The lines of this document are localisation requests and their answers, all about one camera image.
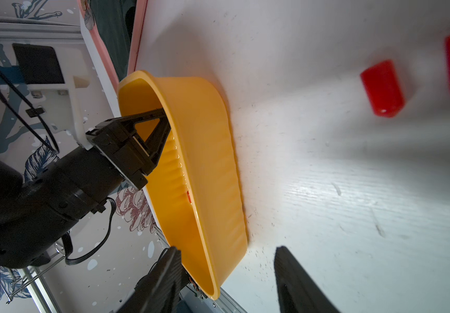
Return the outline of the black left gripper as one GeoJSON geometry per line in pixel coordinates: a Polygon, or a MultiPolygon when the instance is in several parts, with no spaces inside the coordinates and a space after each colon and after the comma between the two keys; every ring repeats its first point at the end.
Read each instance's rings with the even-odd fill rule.
{"type": "Polygon", "coordinates": [[[163,109],[106,120],[86,132],[87,139],[119,171],[131,186],[140,190],[147,185],[166,144],[171,126],[163,109]],[[159,119],[143,141],[136,125],[159,119]]]}

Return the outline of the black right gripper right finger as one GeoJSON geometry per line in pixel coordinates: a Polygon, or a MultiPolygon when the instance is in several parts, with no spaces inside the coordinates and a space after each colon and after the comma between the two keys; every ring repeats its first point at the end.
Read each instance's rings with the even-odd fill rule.
{"type": "Polygon", "coordinates": [[[287,247],[276,248],[274,270],[280,312],[339,312],[287,247]]]}

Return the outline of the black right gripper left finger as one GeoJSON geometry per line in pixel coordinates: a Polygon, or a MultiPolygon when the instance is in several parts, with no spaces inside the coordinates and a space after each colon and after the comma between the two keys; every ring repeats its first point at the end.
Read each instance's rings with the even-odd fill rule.
{"type": "Polygon", "coordinates": [[[179,292],[183,288],[181,251],[166,250],[150,273],[136,285],[134,293],[119,312],[176,312],[179,292]]]}

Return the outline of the yellow plastic storage box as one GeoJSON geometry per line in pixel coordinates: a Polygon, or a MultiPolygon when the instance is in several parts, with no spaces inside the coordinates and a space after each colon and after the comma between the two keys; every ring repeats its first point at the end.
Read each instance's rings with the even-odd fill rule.
{"type": "Polygon", "coordinates": [[[226,105],[203,78],[157,78],[142,70],[119,83],[117,96],[123,116],[166,113],[171,131],[146,189],[166,241],[181,251],[201,291],[217,299],[248,246],[226,105]]]}

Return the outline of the red sleeve one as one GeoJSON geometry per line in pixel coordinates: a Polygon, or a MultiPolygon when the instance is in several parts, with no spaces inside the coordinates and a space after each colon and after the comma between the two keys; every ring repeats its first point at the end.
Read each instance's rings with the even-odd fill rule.
{"type": "Polygon", "coordinates": [[[363,87],[376,116],[393,118],[406,104],[392,60],[387,59],[360,74],[363,87]]]}

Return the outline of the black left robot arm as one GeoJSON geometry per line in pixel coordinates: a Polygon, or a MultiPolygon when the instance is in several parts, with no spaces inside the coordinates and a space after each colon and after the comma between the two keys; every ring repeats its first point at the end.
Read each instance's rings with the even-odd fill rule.
{"type": "Polygon", "coordinates": [[[147,184],[170,132],[164,110],[109,119],[33,180],[0,161],[0,269],[30,265],[89,213],[103,212],[127,181],[147,184]]]}

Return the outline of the dark green cloth napkin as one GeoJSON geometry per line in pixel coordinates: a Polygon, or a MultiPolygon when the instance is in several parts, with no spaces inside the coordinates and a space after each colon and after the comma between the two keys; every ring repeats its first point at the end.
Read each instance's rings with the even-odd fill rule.
{"type": "Polygon", "coordinates": [[[131,0],[90,1],[99,35],[119,80],[122,80],[128,71],[136,3],[137,1],[131,0]]]}

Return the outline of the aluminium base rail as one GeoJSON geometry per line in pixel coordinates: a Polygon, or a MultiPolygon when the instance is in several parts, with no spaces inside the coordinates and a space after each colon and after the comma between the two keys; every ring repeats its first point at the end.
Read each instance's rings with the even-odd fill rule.
{"type": "Polygon", "coordinates": [[[185,304],[184,312],[228,312],[246,313],[247,311],[223,289],[216,300],[206,296],[200,289],[188,283],[179,292],[181,302],[185,304]]]}

